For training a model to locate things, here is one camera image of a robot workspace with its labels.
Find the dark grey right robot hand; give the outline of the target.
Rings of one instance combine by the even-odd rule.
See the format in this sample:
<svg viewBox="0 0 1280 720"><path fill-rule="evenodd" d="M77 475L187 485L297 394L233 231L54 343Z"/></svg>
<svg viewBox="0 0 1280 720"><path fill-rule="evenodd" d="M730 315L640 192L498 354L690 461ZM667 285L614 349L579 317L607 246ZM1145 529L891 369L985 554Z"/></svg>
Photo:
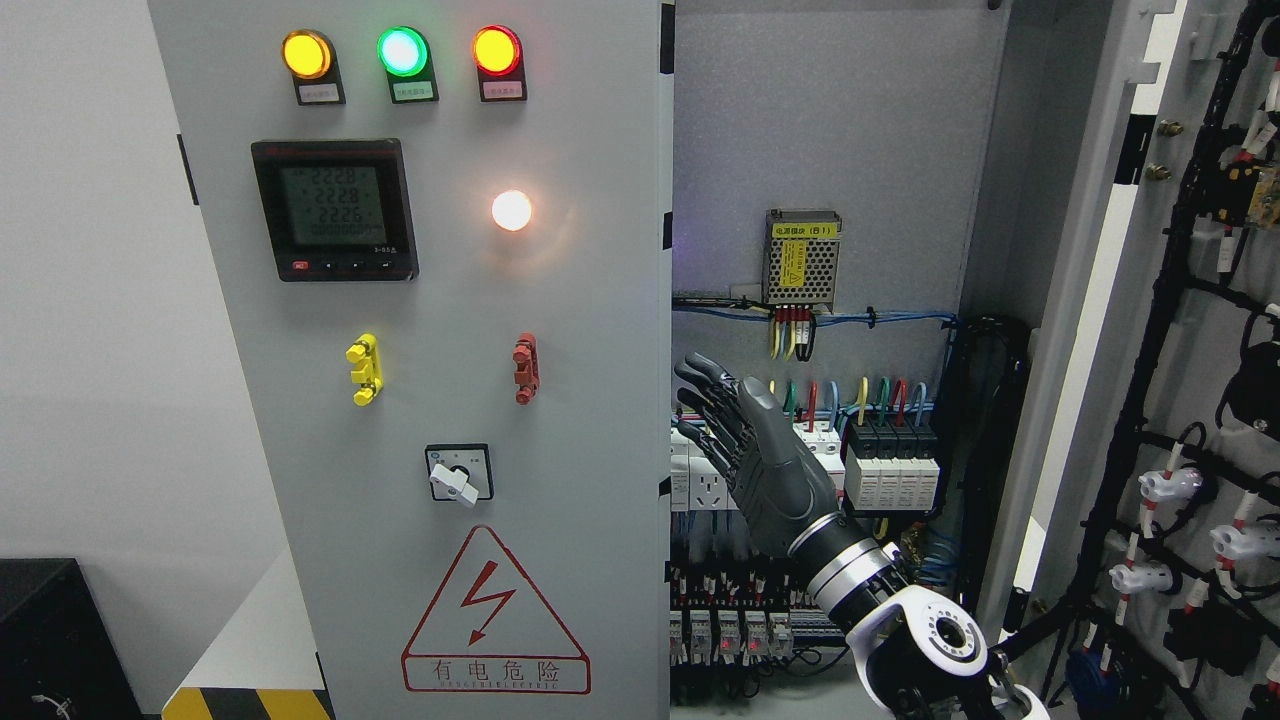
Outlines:
<svg viewBox="0 0 1280 720"><path fill-rule="evenodd" d="M772 557L795 555L804 533L838 511L826 470L755 377L737 379L696 352L675 374L686 383L678 401L704 421L701 428L681 421L677 429L727 483L755 548Z"/></svg>

